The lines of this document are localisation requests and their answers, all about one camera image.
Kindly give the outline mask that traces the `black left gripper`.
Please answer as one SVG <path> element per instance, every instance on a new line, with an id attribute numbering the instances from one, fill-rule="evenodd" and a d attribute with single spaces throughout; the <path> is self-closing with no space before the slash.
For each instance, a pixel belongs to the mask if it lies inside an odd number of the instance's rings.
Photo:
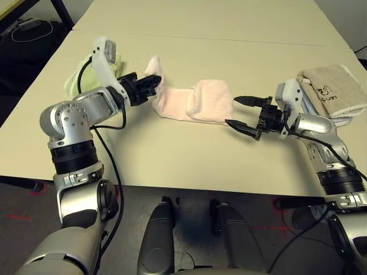
<path id="1" fill-rule="evenodd" d="M 156 87 L 161 83 L 162 77 L 149 75 L 138 79 L 136 73 L 130 73 L 118 78 L 119 84 L 128 94 L 131 106 L 139 106 L 148 101 L 149 97 L 157 94 Z"/>

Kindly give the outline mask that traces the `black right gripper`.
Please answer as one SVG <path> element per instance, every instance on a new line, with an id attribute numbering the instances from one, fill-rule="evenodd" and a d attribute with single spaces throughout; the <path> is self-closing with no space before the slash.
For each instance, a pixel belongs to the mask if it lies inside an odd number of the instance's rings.
<path id="1" fill-rule="evenodd" d="M 256 128 L 249 127 L 246 123 L 238 120 L 225 119 L 225 122 L 235 131 L 255 137 L 259 141 L 263 133 L 276 132 L 283 133 L 284 121 L 283 112 L 277 106 L 272 105 L 272 97 L 260 98 L 255 96 L 237 96 L 235 102 L 249 107 L 260 107 L 260 115 Z"/>

